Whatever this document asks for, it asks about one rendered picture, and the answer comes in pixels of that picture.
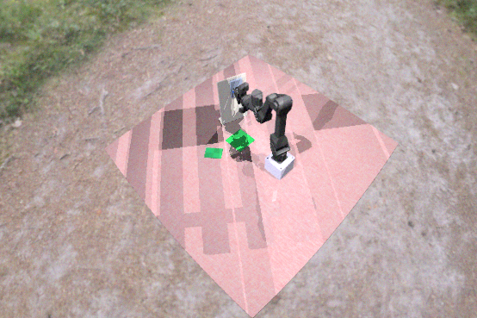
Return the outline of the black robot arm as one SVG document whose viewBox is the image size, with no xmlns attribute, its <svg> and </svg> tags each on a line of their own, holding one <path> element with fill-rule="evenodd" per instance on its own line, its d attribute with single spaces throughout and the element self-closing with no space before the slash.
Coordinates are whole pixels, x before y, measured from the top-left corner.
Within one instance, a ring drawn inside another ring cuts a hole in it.
<svg viewBox="0 0 477 318">
<path fill-rule="evenodd" d="M 266 97 L 263 102 L 263 92 L 255 89 L 251 94 L 250 110 L 254 113 L 257 122 L 261 124 L 272 119 L 272 110 L 276 111 L 276 127 L 275 132 L 270 135 L 270 150 L 272 159 L 281 165 L 287 159 L 287 151 L 290 151 L 288 138 L 285 136 L 285 127 L 287 113 L 293 107 L 293 99 L 287 94 L 272 93 Z"/>
</svg>

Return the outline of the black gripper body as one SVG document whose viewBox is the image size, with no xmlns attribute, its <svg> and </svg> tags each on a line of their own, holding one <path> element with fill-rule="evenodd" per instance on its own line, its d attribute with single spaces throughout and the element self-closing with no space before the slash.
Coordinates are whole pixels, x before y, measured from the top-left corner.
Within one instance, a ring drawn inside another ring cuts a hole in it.
<svg viewBox="0 0 477 318">
<path fill-rule="evenodd" d="M 249 83 L 244 82 L 238 86 L 238 95 L 241 97 L 240 103 L 243 108 L 238 108 L 240 113 L 244 113 L 250 109 L 251 104 L 251 97 L 247 95 L 247 91 L 249 90 Z"/>
</svg>

